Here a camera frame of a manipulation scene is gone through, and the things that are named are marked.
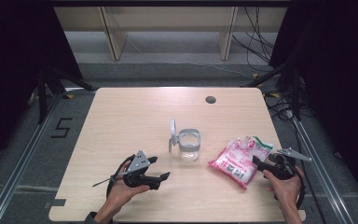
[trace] table surface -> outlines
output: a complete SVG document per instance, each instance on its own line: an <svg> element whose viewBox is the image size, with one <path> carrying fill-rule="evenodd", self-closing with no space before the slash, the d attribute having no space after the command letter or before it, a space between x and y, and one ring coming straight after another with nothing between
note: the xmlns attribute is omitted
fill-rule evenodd
<svg viewBox="0 0 358 224"><path fill-rule="evenodd" d="M216 99L214 104L205 101ZM181 161L178 146L168 151L170 120L179 132L200 131L200 157ZM149 190L127 203L114 221L128 222L246 222L283 221L270 186L260 172L242 189L228 176L208 165L227 142L258 136L280 142L259 89L250 88L102 88L90 107L74 153L52 206L54 221L84 220L98 211L105 200L105 182L124 159L142 150L157 156L146 175L171 172L159 190ZM300 216L305 219L304 211Z"/></svg>

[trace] gray floor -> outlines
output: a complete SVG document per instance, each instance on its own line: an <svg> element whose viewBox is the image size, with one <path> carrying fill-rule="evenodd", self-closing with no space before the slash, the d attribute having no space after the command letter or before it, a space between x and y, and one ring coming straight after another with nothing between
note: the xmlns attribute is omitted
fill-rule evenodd
<svg viewBox="0 0 358 224"><path fill-rule="evenodd" d="M84 79L95 86L225 86L246 85L249 78L270 69L253 54L247 63L246 50L235 41L231 45L229 59L220 60L215 34L211 33L131 33L120 61L113 62L102 33L68 33ZM265 34L273 42L275 34ZM236 37L246 43L244 34ZM274 87L278 77L263 84ZM76 94L63 98L52 114L28 167L17 186L0 223L51 223L48 219L49 204L55 197L66 165L70 160L76 139L87 116L93 94ZM267 97L268 105L280 99ZM333 156L334 146L311 109L302 112L302 124L312 144L320 155L335 187L350 210L354 223L358 223L358 185L345 163ZM64 138L52 138L64 134L56 130L60 119L63 127L70 128ZM31 139L38 121L38 104L34 101L18 124L10 144L0 151L0 190ZM282 147L296 148L296 132L290 121L273 119ZM307 194L301 209L307 212L305 223L322 223L321 208L326 223L338 223L324 189L309 164L302 167L308 174Z"/></svg>

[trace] tripod leg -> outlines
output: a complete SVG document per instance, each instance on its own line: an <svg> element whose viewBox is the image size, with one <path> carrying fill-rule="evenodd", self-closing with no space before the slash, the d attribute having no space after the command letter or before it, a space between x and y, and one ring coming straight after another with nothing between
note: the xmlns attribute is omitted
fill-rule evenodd
<svg viewBox="0 0 358 224"><path fill-rule="evenodd" d="M72 77L71 75L63 72L62 70L58 69L58 68L55 68L55 67L51 67L49 66L48 67L52 72L54 72L55 74L58 74L66 79L68 79L69 81L71 81L72 83L75 83L76 85L78 85L79 87L82 87L84 88L85 90L87 91L97 91L98 88L95 88L93 86L91 86L90 84L78 79L78 78L75 78L75 77Z"/></svg>
<svg viewBox="0 0 358 224"><path fill-rule="evenodd" d="M300 117L300 74L298 69L294 69L293 75L293 114L298 120L301 120Z"/></svg>
<svg viewBox="0 0 358 224"><path fill-rule="evenodd" d="M280 74L281 71L283 71L286 68L286 63L283 63L281 65L279 65L277 68L275 68L274 70L268 72L267 74L265 74L264 76L262 76L260 79L253 81L252 83L250 83L248 86L245 87L256 87L258 85L260 85L261 83L269 80L270 78Z"/></svg>
<svg viewBox="0 0 358 224"><path fill-rule="evenodd" d="M45 79L43 70L40 70L39 79L37 80L37 91L39 94L39 123L43 121L48 113L48 103L46 99Z"/></svg>

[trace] printed number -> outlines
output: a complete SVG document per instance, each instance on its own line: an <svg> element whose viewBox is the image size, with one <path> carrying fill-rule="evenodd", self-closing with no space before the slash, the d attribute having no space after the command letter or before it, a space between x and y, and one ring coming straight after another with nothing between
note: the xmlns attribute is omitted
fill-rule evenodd
<svg viewBox="0 0 358 224"><path fill-rule="evenodd" d="M52 135L51 138L65 138L66 137L66 135L68 134L70 128L60 127L61 122L63 120L72 120L72 118L61 118L60 121L58 121L58 124L57 124L55 130L65 130L65 134L64 135Z"/></svg>
<svg viewBox="0 0 358 224"><path fill-rule="evenodd" d="M236 170L234 172L234 175L236 175L239 179L241 179L243 177L243 173L240 170Z"/></svg>

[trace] pink snack bag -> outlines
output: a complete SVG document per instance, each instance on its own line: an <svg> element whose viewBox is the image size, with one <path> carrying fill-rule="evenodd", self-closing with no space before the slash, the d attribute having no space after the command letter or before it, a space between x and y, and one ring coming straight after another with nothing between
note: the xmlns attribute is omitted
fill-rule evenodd
<svg viewBox="0 0 358 224"><path fill-rule="evenodd" d="M214 161L208 164L214 169L230 176L244 189L255 173L256 165L252 157L256 156L264 161L273 149L273 145L262 142L258 137L246 136L242 140L230 142Z"/></svg>

